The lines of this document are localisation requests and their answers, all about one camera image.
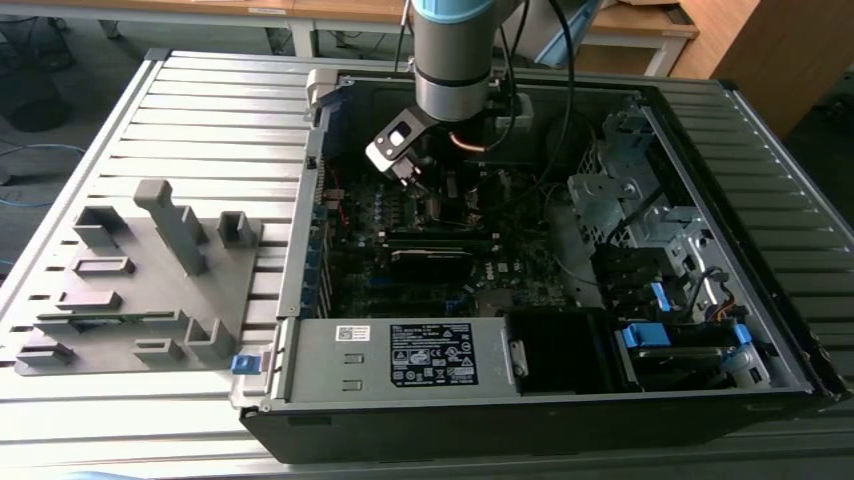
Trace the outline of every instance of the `light blue robot joint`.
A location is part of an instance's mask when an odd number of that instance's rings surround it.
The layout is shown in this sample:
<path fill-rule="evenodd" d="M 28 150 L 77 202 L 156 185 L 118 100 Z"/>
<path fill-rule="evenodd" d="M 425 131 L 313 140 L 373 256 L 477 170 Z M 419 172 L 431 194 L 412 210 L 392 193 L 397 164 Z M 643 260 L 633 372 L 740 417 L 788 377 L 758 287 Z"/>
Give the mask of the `light blue robot joint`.
<path fill-rule="evenodd" d="M 495 0 L 413 0 L 417 14 L 431 22 L 463 23 L 485 12 Z"/>

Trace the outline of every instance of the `motherboard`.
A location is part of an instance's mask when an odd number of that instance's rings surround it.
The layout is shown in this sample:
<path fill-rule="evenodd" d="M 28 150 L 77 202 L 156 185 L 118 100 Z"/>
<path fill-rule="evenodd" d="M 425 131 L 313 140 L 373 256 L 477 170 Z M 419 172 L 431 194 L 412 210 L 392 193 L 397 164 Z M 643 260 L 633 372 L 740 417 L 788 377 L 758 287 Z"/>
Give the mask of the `motherboard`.
<path fill-rule="evenodd" d="M 483 214 L 513 179 L 503 171 L 477 175 L 453 204 L 369 170 L 329 168 L 332 317 L 491 317 L 512 306 L 573 304 L 551 254 L 544 196 L 513 194 L 513 208 Z"/>

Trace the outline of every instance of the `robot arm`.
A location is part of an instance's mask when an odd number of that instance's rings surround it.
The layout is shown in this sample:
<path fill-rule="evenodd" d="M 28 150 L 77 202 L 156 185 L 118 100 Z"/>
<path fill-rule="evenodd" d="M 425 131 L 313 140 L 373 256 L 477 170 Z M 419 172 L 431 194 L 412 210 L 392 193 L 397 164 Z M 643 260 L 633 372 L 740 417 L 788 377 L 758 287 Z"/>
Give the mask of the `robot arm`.
<path fill-rule="evenodd" d="M 483 110 L 495 30 L 519 3 L 415 0 L 415 100 L 436 120 L 460 122 Z"/>
<path fill-rule="evenodd" d="M 400 113 L 365 148 L 377 170 L 404 187 L 417 184 L 420 175 L 420 162 L 411 150 L 415 141 L 439 124 L 472 122 L 484 111 L 496 30 L 504 23 L 507 36 L 515 38 L 524 1 L 412 0 L 416 106 Z M 528 2 L 517 51 L 539 63 L 560 66 L 567 51 L 551 2 Z M 601 0 L 557 0 L 569 18 L 576 46 L 600 3 Z"/>

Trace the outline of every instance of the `blue cable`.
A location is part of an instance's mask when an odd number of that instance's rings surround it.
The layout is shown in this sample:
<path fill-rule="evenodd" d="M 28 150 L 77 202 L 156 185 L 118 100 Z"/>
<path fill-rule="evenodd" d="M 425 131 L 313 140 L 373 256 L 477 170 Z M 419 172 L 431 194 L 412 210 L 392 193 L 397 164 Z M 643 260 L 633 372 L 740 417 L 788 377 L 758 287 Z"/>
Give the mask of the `blue cable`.
<path fill-rule="evenodd" d="M 48 205 L 53 205 L 53 202 L 18 203 L 18 202 L 9 202 L 8 200 L 0 199 L 0 205 L 6 205 L 9 207 L 46 207 Z"/>
<path fill-rule="evenodd" d="M 61 143 L 36 143 L 33 145 L 24 145 L 21 147 L 14 147 L 5 152 L 0 152 L 0 157 L 8 155 L 9 153 L 18 152 L 21 150 L 26 150 L 28 148 L 64 148 L 66 150 L 73 150 L 80 155 L 85 154 L 85 150 L 80 147 L 74 147 L 73 145 L 62 145 Z"/>
<path fill-rule="evenodd" d="M 4 157 L 10 153 L 20 152 L 21 150 L 26 150 L 29 148 L 64 148 L 66 150 L 73 150 L 80 154 L 80 156 L 85 155 L 85 150 L 81 149 L 80 147 L 74 147 L 73 145 L 64 145 L 61 143 L 36 143 L 33 145 L 21 145 L 20 147 L 14 147 L 10 150 L 6 150 L 5 152 L 0 152 L 0 157 Z M 18 203 L 18 202 L 10 202 L 9 200 L 0 200 L 0 205 L 6 205 L 9 207 L 46 207 L 52 203 L 53 202 Z"/>

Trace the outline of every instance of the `white label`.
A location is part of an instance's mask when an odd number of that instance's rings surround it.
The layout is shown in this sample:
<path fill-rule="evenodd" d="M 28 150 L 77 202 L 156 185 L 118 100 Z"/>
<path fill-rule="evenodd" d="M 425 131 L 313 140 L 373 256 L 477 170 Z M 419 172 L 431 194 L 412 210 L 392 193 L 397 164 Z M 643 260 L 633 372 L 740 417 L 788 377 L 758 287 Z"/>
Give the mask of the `white label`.
<path fill-rule="evenodd" d="M 260 13 L 262 15 L 286 15 L 280 8 L 249 8 L 249 13 Z"/>
<path fill-rule="evenodd" d="M 369 325 L 339 325 L 335 328 L 336 342 L 367 342 L 371 340 Z"/>
<path fill-rule="evenodd" d="M 475 369 L 471 367 L 465 367 L 465 368 L 448 368 L 448 375 L 455 375 L 455 376 L 460 376 L 460 375 L 473 375 L 475 374 Z"/>

